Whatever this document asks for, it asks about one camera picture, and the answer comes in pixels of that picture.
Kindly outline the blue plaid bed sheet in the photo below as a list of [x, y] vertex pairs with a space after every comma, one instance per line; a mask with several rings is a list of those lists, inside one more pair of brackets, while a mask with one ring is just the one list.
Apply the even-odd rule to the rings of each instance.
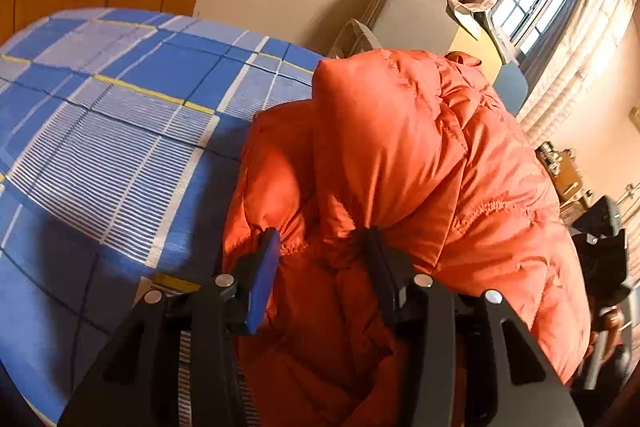
[[65, 10], [1, 48], [1, 360], [61, 416], [141, 294], [215, 270], [254, 115], [319, 55], [130, 9]]

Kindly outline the cluttered wooden desk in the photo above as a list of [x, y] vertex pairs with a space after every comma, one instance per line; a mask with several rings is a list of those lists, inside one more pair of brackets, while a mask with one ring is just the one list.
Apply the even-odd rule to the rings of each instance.
[[544, 141], [536, 148], [536, 156], [550, 176], [560, 203], [578, 202], [582, 208], [588, 209], [589, 196], [573, 151], [570, 148], [557, 150], [550, 141]]

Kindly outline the grey bed side rail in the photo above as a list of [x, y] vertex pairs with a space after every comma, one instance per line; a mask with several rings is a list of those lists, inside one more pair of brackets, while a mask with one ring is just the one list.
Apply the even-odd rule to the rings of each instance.
[[353, 55], [381, 49], [382, 44], [370, 28], [356, 18], [349, 20], [330, 47], [329, 58], [347, 58]]

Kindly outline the right patterned curtain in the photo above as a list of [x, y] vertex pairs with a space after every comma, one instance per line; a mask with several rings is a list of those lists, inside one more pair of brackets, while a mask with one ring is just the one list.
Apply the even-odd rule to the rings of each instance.
[[536, 61], [526, 66], [533, 88], [518, 122], [534, 147], [551, 138], [605, 70], [631, 21], [637, 0], [570, 0]]

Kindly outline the orange puffer jacket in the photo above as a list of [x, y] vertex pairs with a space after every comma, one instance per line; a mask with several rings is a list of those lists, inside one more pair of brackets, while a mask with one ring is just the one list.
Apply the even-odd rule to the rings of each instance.
[[480, 61], [377, 49], [320, 62], [309, 100], [259, 113], [222, 249], [278, 230], [265, 322], [236, 359], [265, 426], [389, 426], [405, 346], [385, 326], [364, 229], [452, 291], [494, 288], [569, 381], [590, 312], [559, 199]]

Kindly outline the grey yellow blue headboard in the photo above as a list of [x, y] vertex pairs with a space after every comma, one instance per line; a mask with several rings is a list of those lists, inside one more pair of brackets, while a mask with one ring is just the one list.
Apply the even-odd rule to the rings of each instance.
[[384, 48], [423, 50], [438, 55], [459, 51], [480, 60], [480, 69], [506, 109], [516, 115], [528, 95], [518, 65], [495, 39], [454, 0], [373, 0], [362, 17]]

